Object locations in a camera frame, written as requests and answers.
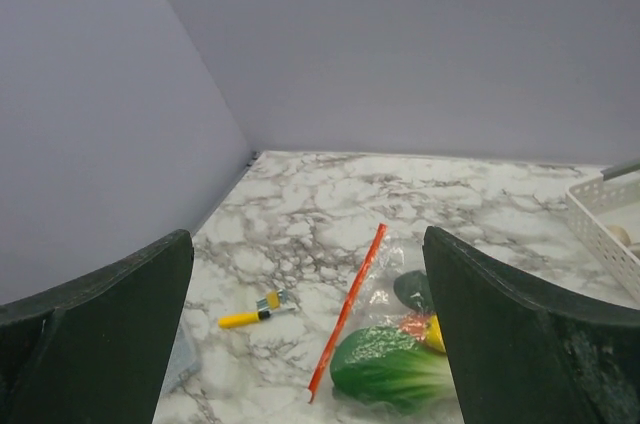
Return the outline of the clear zip bag orange zipper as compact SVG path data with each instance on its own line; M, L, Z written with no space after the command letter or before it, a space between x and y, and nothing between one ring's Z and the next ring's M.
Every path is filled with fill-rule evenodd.
M448 423L460 419L456 395L403 413L388 404L367 404L345 396L334 388L330 377L335 349L350 333L373 326L399 329L404 317L420 314L403 305L393 291L394 280L414 270L425 272L420 245L379 225L309 382L308 402L314 409L340 423Z

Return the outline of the white green bok choy toy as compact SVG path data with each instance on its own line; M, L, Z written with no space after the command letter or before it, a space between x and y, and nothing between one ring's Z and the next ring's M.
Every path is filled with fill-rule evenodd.
M367 404L388 404L403 413L456 395L447 357L387 326L350 333L336 347L329 372L341 394Z

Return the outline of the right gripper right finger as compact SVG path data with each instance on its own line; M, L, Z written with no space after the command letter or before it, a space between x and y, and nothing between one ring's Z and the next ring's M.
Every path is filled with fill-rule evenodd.
M636 423L639 312L494 259L442 228L423 256L467 423Z

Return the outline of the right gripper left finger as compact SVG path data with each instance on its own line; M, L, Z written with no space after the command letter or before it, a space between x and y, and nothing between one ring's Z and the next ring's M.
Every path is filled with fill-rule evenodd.
M193 262L179 229L2 305L2 422L152 422Z

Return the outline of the yellow corn toy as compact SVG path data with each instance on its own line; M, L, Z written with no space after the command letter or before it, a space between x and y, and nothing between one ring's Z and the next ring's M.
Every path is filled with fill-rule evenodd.
M436 315L430 316L425 324L424 341L430 349L442 354L446 353L442 331Z

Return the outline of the dark green avocado toy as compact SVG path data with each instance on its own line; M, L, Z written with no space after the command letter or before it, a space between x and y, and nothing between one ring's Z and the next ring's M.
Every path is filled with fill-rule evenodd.
M434 312L429 280L424 271L414 270L398 276L393 283L397 299L412 311L420 314Z

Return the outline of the orange peach toy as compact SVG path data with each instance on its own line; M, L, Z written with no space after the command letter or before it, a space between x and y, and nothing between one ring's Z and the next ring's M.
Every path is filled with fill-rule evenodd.
M409 314L402 319L399 329L419 342L424 342L430 318L430 314Z

